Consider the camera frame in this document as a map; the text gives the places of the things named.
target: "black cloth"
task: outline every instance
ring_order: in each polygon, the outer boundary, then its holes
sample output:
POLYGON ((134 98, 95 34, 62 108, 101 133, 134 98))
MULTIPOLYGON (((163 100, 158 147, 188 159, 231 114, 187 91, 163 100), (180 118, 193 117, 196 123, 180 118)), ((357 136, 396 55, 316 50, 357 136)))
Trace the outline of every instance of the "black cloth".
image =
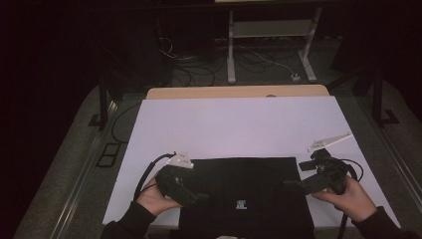
MULTIPOLYGON (((145 234, 149 223, 155 219, 141 205, 131 202, 121 220, 105 226, 102 239, 139 239, 145 234)), ((352 223, 366 239, 421 239, 414 232, 401 231, 388 217, 382 207, 362 222, 352 223)))
POLYGON ((411 231, 401 231, 388 217, 383 207, 366 218, 364 221, 351 221, 359 230, 360 234, 367 239, 420 239, 416 233, 411 231))
POLYGON ((143 238, 151 222, 155 220, 152 215, 143 206, 136 202, 130 202, 130 206, 118 221, 112 221, 105 226, 102 239, 115 238, 143 238))
POLYGON ((192 191, 209 194, 210 199, 181 209, 174 238, 315 238, 304 192, 283 183, 301 180, 294 157, 192 162, 194 173, 183 183, 192 191))

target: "hand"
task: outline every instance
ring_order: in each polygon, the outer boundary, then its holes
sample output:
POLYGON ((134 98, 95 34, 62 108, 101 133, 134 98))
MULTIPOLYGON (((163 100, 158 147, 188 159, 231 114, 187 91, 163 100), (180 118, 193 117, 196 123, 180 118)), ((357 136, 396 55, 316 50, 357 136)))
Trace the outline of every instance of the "hand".
POLYGON ((176 201, 163 197, 156 186, 155 177, 146 183, 136 202, 155 216, 170 208, 181 207, 176 201))
POLYGON ((346 189, 342 195, 337 195, 331 189, 328 189, 327 191, 313 193, 312 196, 332 203, 336 209, 343 211, 356 222, 363 221, 376 212, 375 204, 358 181, 347 176, 345 183, 346 189))

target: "metal frame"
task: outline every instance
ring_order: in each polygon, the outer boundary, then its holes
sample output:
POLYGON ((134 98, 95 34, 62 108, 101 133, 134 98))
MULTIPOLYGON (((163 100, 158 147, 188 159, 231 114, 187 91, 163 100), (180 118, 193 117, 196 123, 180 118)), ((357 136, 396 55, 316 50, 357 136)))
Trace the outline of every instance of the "metal frame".
POLYGON ((308 53, 311 49, 311 43, 317 29, 321 7, 317 7, 314 16, 310 21, 307 20, 291 20, 291 21, 267 21, 267 22, 239 22, 233 20, 233 11, 229 15, 229 46, 227 57, 227 75, 230 85, 236 84, 235 64, 233 59, 233 39, 246 37, 275 37, 275 36, 307 36, 307 41, 302 50, 299 51, 299 58, 302 66, 307 74, 308 81, 315 83, 317 81, 316 74, 308 60, 308 53), (301 31, 301 28, 308 26, 307 31, 301 31))

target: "dark wall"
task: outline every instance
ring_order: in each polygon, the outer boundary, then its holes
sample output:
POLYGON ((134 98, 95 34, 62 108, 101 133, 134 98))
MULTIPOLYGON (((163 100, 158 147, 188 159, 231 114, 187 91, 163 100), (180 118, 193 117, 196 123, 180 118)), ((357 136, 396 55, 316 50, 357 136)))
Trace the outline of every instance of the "dark wall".
POLYGON ((90 24, 76 21, 84 16, 72 3, 9 1, 0 8, 0 237, 10 238, 97 79, 90 24))
POLYGON ((332 67, 351 72, 372 59, 422 120, 422 2, 357 2, 332 67))

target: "printed logo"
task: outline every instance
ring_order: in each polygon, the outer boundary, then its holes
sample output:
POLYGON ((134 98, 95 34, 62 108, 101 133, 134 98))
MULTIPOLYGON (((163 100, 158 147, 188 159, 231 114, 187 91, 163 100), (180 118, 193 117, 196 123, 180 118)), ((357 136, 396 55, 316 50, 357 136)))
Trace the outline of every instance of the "printed logo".
POLYGON ((237 205, 236 205, 236 209, 248 209, 246 207, 246 200, 238 200, 237 205))

